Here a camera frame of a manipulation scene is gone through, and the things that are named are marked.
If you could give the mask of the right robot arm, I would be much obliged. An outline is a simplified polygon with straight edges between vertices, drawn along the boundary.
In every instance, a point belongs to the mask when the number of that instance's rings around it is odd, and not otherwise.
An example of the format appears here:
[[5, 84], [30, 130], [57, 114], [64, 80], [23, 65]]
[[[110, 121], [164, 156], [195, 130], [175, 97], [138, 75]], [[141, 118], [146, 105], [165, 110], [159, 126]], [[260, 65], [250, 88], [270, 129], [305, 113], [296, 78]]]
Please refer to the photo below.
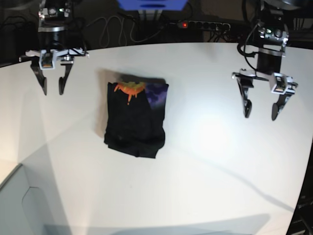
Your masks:
[[85, 42], [81, 46], [69, 42], [69, 25], [73, 17], [74, 1], [42, 0], [38, 11], [39, 48], [30, 49], [19, 57], [20, 62], [30, 61], [30, 68], [44, 94], [47, 94], [45, 70], [55, 69], [57, 62], [65, 68], [65, 75], [59, 78], [59, 95], [63, 95], [67, 79], [76, 57], [89, 56]]

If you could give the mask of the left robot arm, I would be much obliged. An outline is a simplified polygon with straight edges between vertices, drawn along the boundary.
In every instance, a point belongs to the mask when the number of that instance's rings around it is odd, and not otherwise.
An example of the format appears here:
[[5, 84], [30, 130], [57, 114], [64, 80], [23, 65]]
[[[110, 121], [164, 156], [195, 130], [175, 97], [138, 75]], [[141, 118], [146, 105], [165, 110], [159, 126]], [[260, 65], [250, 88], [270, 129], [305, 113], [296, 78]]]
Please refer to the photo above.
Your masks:
[[282, 58], [286, 55], [289, 30], [284, 20], [284, 11], [299, 9], [303, 4], [299, 0], [260, 0], [252, 29], [237, 50], [244, 57], [257, 58], [257, 65], [249, 70], [234, 72], [232, 78], [237, 81], [245, 118], [249, 118], [252, 102], [248, 91], [255, 80], [269, 83], [270, 91], [279, 96], [272, 106], [271, 119], [276, 120], [285, 105], [295, 94], [298, 84], [291, 76], [281, 73]]

